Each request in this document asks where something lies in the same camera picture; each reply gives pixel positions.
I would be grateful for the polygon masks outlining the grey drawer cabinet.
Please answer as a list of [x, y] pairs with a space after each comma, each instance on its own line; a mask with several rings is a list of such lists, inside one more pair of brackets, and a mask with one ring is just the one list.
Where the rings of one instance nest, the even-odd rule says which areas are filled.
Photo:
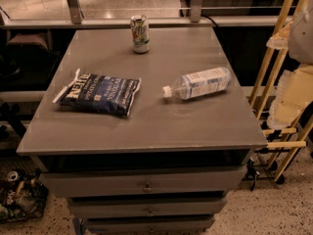
[[[227, 65], [212, 28], [154, 28], [150, 36], [149, 52], [138, 55], [126, 29], [78, 31], [27, 128], [19, 154], [32, 157], [42, 173], [246, 166], [251, 152], [266, 140], [237, 81], [224, 92], [193, 101], [166, 101], [162, 96], [162, 88], [182, 74]], [[77, 69], [140, 78], [129, 116], [82, 113], [54, 104]], [[230, 190], [66, 199], [68, 203], [221, 199]], [[78, 218], [85, 226], [87, 220], [214, 215]]]

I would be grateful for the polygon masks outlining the top grey drawer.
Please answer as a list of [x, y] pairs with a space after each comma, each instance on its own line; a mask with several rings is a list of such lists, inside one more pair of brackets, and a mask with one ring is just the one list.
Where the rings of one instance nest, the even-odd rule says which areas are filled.
[[104, 197], [234, 189], [246, 167], [213, 166], [148, 170], [42, 173], [40, 181], [57, 197]]

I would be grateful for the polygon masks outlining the middle grey drawer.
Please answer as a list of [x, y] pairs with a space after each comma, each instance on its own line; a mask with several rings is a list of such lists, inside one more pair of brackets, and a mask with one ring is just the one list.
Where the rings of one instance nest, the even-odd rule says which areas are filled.
[[79, 218], [119, 218], [213, 214], [225, 204], [225, 198], [146, 199], [69, 203], [68, 208]]

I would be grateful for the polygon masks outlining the bin of trash cans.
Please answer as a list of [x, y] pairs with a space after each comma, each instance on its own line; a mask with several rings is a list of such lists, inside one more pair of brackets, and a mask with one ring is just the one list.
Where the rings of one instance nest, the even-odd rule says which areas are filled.
[[12, 223], [41, 218], [49, 190], [39, 180], [40, 171], [22, 169], [8, 172], [0, 181], [0, 222]]

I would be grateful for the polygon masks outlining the clear blue-label plastic bottle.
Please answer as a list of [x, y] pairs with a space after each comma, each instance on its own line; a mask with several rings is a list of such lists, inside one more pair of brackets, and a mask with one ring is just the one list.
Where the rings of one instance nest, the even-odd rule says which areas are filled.
[[224, 91], [230, 81], [231, 73], [220, 67], [180, 75], [172, 85], [164, 86], [162, 92], [164, 98], [189, 100]]

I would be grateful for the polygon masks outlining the blue potato chip bag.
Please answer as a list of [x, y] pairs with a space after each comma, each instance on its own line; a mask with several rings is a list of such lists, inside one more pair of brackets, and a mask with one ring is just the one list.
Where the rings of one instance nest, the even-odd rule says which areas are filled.
[[80, 111], [128, 117], [141, 87], [141, 79], [75, 72], [74, 79], [58, 93], [53, 103]]

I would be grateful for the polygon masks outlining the grey drawer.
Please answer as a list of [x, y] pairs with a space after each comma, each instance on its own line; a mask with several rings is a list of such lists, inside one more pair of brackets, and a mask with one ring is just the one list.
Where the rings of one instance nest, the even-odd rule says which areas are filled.
[[154, 233], [159, 231], [200, 230], [204, 231], [214, 222], [212, 216], [171, 218], [126, 218], [111, 220], [87, 220], [85, 227], [93, 233]]
[[69, 203], [68, 208], [79, 218], [119, 218], [213, 214], [225, 204], [225, 198], [146, 199]]
[[40, 181], [57, 197], [104, 197], [234, 189], [246, 167], [213, 166], [148, 170], [42, 173]]

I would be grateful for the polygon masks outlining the white robot shell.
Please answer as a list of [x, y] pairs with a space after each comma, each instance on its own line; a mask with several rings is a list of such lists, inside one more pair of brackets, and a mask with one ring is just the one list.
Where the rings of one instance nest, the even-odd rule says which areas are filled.
[[291, 26], [290, 57], [300, 63], [313, 64], [313, 0], [299, 12]]

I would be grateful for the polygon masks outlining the wooden rolling rack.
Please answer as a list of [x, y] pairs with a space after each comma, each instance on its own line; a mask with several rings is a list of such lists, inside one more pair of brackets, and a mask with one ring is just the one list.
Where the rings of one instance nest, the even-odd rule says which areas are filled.
[[270, 93], [275, 93], [269, 116], [262, 123], [262, 133], [267, 140], [263, 151], [271, 155], [266, 171], [277, 184], [285, 182], [284, 171], [306, 145], [306, 138], [313, 129], [313, 116], [302, 129], [296, 128], [312, 103], [313, 65], [300, 63], [289, 53], [292, 23], [309, 1], [284, 0], [248, 98], [255, 116], [261, 118]]

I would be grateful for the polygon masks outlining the dark chair at left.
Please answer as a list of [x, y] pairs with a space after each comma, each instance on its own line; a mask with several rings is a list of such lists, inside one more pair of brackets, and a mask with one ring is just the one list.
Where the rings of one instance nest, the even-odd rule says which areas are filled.
[[47, 32], [17, 33], [1, 55], [1, 91], [45, 90], [60, 52], [49, 46]]

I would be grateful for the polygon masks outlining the white green soda can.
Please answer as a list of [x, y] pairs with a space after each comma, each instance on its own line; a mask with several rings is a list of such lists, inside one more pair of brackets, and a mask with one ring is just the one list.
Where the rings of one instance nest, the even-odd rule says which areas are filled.
[[133, 51], [143, 54], [150, 50], [149, 21], [145, 15], [133, 16], [130, 20]]

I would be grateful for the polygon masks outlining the bottom grey drawer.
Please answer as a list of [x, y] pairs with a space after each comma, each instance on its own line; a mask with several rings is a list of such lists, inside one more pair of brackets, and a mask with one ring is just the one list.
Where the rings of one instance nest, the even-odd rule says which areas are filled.
[[93, 233], [154, 233], [159, 231], [200, 230], [204, 231], [214, 222], [212, 216], [171, 218], [126, 218], [111, 220], [87, 220], [85, 227]]

